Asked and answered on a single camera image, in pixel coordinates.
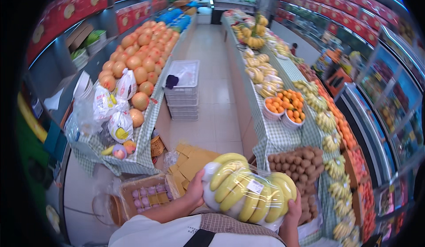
hand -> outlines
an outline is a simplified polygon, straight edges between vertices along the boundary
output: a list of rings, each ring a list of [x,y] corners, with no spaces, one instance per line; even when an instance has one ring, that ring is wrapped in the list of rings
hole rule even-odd
[[[196,173],[194,178],[187,186],[187,191],[183,196],[195,208],[200,207],[204,203],[204,198],[202,198],[202,195],[204,194],[204,188],[202,187],[202,176],[204,175],[204,173],[204,169]]]
[[[294,200],[290,199],[288,201],[288,212],[285,215],[284,221],[289,223],[294,223],[296,226],[298,226],[298,221],[300,221],[301,217],[301,194],[300,191],[297,188],[297,198]]]

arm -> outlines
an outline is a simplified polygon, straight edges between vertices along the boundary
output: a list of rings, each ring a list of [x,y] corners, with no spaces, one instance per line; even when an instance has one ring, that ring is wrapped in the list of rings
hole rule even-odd
[[[286,243],[287,247],[300,247],[298,242],[298,221],[301,217],[301,195],[297,189],[297,199],[289,200],[288,213],[279,228],[279,237]]]
[[[204,170],[200,170],[196,173],[195,177],[189,183],[184,196],[171,201],[167,205],[153,207],[143,211],[142,215],[159,223],[167,223],[174,219],[188,216],[204,203],[204,199],[202,198],[204,189],[201,183],[204,172]]]

barcode label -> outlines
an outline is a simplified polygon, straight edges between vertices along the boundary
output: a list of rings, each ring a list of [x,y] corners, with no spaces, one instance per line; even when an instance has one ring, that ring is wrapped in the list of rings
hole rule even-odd
[[[252,179],[249,181],[247,188],[253,191],[256,194],[260,194],[263,191],[264,185],[259,183],[258,181]]]

stacked crates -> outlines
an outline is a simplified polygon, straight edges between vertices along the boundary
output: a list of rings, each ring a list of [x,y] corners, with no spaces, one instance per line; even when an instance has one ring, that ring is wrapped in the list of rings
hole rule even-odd
[[[169,75],[179,78],[172,89],[165,87],[167,78],[162,84],[172,120],[197,121],[199,60],[173,61],[167,73]]]

small child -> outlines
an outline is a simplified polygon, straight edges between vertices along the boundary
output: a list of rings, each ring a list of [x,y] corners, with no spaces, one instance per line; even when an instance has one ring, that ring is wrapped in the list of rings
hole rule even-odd
[[[296,55],[295,55],[295,50],[297,49],[297,47],[298,47],[298,44],[296,44],[296,43],[293,43],[293,44],[292,44],[291,53],[292,53],[292,55],[294,55],[294,56],[296,56]]]

